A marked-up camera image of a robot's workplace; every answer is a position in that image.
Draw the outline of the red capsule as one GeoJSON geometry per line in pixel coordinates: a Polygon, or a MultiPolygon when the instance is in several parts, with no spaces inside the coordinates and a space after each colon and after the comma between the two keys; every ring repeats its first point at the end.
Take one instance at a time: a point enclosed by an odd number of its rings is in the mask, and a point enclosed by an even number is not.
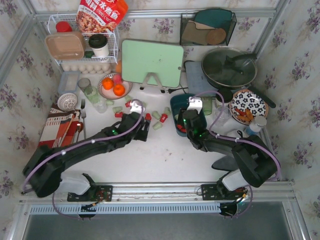
{"type": "Polygon", "coordinates": [[[115,118],[122,118],[123,115],[124,115],[124,113],[123,113],[122,111],[120,111],[120,112],[116,112],[116,113],[114,114],[114,117],[115,117],[115,118]]]}
{"type": "Polygon", "coordinates": [[[152,116],[151,116],[150,113],[147,113],[147,114],[145,115],[145,120],[146,120],[146,121],[151,121],[151,120],[152,120],[152,116]]]}
{"type": "Polygon", "coordinates": [[[127,101],[126,103],[125,103],[125,106],[128,108],[128,107],[130,107],[131,106],[131,102],[130,101],[127,101]]]}
{"type": "Polygon", "coordinates": [[[166,121],[166,119],[168,118],[168,115],[167,114],[165,114],[165,113],[163,113],[162,115],[161,115],[161,117],[160,117],[160,122],[161,123],[164,123],[165,121],[166,121]]]}
{"type": "Polygon", "coordinates": [[[176,127],[177,127],[177,129],[178,129],[180,132],[182,132],[182,133],[186,133],[186,132],[187,132],[184,125],[177,124],[176,127]]]}

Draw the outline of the teal plastic storage basket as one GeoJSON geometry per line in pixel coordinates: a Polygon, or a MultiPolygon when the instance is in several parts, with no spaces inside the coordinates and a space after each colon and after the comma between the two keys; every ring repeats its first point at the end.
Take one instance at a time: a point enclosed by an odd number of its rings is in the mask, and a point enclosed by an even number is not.
{"type": "Polygon", "coordinates": [[[199,135],[200,133],[205,132],[207,129],[207,121],[203,109],[200,111],[200,113],[198,113],[196,110],[187,110],[189,105],[189,97],[194,97],[194,95],[191,93],[180,94],[173,96],[170,100],[174,126],[177,134],[181,137],[186,137],[190,131],[192,131],[194,135],[199,135]],[[186,109],[186,111],[183,113],[186,133],[180,132],[177,128],[177,120],[180,109],[186,109]]]}

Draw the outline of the grey fluffy cloth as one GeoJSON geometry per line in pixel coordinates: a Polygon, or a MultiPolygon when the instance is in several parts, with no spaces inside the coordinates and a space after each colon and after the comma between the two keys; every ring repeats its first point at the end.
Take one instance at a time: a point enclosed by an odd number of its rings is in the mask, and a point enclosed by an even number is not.
{"type": "Polygon", "coordinates": [[[232,172],[236,171],[239,167],[236,163],[236,160],[231,156],[224,156],[216,160],[212,166],[214,170],[232,172]]]}

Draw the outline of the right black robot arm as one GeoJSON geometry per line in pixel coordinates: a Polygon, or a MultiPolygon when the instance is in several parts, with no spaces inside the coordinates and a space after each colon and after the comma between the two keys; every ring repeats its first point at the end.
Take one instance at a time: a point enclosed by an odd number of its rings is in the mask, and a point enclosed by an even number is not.
{"type": "Polygon", "coordinates": [[[280,176],[280,162],[257,135],[228,137],[206,129],[197,110],[184,110],[179,117],[187,138],[197,150],[216,152],[233,159],[235,170],[221,177],[217,184],[228,191],[251,186],[258,188],[264,182],[280,176]]]}

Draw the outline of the clear storage box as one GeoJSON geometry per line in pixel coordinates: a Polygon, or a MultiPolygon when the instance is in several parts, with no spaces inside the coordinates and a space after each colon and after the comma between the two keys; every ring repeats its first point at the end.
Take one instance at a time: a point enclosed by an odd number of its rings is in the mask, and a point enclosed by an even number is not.
{"type": "Polygon", "coordinates": [[[74,94],[77,91],[80,74],[80,71],[64,71],[61,75],[60,83],[57,90],[58,93],[60,95],[66,93],[74,94]]]}

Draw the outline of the green capsule upper right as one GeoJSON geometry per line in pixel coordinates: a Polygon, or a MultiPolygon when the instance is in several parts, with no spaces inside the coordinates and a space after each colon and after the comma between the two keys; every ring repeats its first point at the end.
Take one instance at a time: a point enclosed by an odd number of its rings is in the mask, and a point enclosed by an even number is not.
{"type": "Polygon", "coordinates": [[[167,116],[171,115],[170,108],[169,107],[165,107],[163,113],[166,114],[167,116]]]}

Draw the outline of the black power plug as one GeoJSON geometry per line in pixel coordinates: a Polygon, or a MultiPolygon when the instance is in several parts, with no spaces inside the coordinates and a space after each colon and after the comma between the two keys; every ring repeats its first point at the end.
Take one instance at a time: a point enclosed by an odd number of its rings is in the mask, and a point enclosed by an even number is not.
{"type": "Polygon", "coordinates": [[[167,90],[167,92],[168,92],[169,94],[172,94],[173,92],[179,91],[179,90],[184,90],[184,88],[183,88],[183,87],[180,87],[180,88],[169,88],[169,89],[167,90]]]}

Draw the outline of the green glass cup right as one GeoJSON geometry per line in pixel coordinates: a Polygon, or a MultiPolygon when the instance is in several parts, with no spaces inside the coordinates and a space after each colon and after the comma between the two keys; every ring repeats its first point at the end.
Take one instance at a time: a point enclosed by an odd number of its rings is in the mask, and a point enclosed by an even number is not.
{"type": "Polygon", "coordinates": [[[211,115],[213,110],[213,99],[211,96],[203,96],[202,100],[202,110],[205,116],[211,115]]]}

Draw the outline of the green capsule by plate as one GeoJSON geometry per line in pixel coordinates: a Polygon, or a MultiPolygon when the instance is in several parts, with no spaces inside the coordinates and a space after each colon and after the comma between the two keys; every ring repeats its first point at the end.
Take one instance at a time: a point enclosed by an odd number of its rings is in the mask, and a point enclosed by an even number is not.
{"type": "Polygon", "coordinates": [[[129,102],[133,99],[130,95],[126,95],[124,98],[126,102],[129,102]]]}

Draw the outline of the fruit plate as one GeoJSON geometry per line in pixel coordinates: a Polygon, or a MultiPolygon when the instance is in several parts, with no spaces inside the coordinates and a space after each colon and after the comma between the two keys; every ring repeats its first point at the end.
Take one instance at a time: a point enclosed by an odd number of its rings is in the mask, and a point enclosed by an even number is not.
{"type": "Polygon", "coordinates": [[[98,83],[98,93],[105,99],[118,100],[125,97],[132,90],[133,84],[121,79],[119,73],[110,73],[98,83]]]}

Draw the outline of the cutting board metal stand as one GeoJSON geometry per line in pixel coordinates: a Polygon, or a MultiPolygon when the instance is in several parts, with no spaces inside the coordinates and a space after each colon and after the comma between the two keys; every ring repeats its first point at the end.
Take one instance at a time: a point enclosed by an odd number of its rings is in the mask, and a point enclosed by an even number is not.
{"type": "Polygon", "coordinates": [[[155,81],[155,84],[153,86],[156,87],[157,89],[159,89],[162,94],[165,94],[166,93],[165,88],[162,85],[162,83],[161,83],[161,81],[160,81],[160,79],[158,77],[158,74],[155,73],[155,72],[148,72],[146,74],[143,82],[140,84],[139,89],[141,91],[143,91],[147,86],[150,86],[151,85],[151,83],[150,83],[151,79],[153,79],[155,81]]]}

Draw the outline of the orange fruit left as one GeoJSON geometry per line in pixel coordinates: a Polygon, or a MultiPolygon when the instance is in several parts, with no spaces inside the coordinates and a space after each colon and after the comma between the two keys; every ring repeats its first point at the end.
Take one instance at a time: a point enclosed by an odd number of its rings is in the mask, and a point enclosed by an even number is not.
{"type": "Polygon", "coordinates": [[[105,77],[101,84],[105,90],[111,90],[114,87],[114,81],[109,77],[105,77]]]}

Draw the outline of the copper spoon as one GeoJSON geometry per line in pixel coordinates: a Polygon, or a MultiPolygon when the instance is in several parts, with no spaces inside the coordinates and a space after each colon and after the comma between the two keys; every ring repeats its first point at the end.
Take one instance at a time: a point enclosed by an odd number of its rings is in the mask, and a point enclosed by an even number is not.
{"type": "Polygon", "coordinates": [[[80,133],[83,129],[84,129],[84,124],[82,122],[78,122],[76,125],[77,136],[76,136],[75,142],[78,142],[80,133]]]}

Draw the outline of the green cutting board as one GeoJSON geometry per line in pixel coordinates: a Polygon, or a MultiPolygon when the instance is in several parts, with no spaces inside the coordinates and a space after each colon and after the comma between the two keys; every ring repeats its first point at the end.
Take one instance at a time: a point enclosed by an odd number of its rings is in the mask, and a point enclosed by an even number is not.
{"type": "Polygon", "coordinates": [[[180,45],[125,39],[122,42],[122,79],[142,84],[147,74],[156,74],[163,87],[180,82],[184,49],[180,45]]]}

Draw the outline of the white small strainer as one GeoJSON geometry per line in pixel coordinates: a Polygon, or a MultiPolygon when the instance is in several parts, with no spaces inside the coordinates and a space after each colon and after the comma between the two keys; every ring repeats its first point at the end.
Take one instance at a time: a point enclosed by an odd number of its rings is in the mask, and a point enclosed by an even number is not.
{"type": "Polygon", "coordinates": [[[57,106],[64,112],[73,110],[78,103],[78,98],[74,93],[64,93],[57,101],[57,106]]]}

